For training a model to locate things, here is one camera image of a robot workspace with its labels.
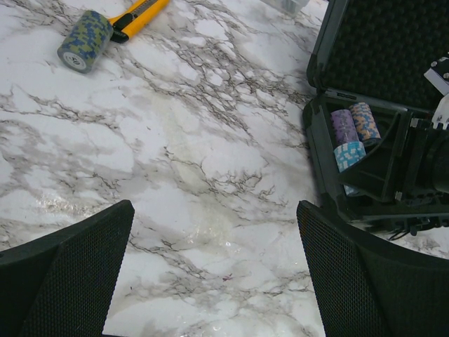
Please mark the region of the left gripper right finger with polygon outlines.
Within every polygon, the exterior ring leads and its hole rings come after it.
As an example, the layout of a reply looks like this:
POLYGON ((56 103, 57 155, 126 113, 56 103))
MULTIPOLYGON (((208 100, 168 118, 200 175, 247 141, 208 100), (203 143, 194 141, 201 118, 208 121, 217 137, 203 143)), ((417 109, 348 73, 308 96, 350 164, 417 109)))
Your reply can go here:
POLYGON ((448 260, 364 232, 308 201, 297 221, 327 336, 447 336, 448 260))

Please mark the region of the black poker set case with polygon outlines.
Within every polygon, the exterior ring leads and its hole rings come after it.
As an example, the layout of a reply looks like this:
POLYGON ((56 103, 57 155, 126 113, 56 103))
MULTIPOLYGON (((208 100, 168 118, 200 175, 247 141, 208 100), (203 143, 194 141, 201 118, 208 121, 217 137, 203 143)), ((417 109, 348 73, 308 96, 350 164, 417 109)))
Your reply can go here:
MULTIPOLYGON (((397 112, 432 120, 442 95, 424 77, 448 54, 447 1, 331 1, 307 67, 316 96, 302 114, 323 209, 373 232, 405 234, 448 226, 447 211, 397 211, 338 181, 330 113, 367 103, 381 135, 397 112)), ((375 146, 365 147, 366 154, 375 146)))

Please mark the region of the light blue poker chip stack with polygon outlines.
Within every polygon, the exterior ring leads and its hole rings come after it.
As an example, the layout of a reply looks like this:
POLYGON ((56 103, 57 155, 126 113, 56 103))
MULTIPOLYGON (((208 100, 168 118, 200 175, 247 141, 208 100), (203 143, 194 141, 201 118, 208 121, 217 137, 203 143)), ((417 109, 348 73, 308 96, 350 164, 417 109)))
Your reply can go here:
POLYGON ((360 141, 339 145, 333 152, 340 173, 366 156, 365 147, 360 141))

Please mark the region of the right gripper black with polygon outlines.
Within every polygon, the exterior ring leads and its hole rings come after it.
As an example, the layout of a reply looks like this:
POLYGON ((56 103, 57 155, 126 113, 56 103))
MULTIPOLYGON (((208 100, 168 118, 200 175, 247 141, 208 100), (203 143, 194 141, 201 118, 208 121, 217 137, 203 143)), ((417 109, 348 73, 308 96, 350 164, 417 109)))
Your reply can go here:
POLYGON ((397 112, 382 140, 338 181, 397 211, 448 210, 448 127, 397 112))

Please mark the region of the purple poker chip stack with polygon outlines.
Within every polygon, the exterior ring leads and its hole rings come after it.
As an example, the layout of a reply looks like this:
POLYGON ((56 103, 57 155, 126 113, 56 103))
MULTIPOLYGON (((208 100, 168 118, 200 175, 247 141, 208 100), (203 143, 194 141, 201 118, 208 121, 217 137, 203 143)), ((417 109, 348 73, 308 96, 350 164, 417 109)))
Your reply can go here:
POLYGON ((330 119, 338 145, 359 141, 354 120, 349 110, 335 110, 330 113, 330 119))

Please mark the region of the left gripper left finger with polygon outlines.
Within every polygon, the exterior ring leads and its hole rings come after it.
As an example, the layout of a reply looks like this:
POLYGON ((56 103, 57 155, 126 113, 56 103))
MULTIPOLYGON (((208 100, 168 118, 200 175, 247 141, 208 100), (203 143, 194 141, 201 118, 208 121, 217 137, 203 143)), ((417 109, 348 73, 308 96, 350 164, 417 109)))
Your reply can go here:
POLYGON ((135 210, 122 200, 1 252, 2 336, 102 336, 135 210))

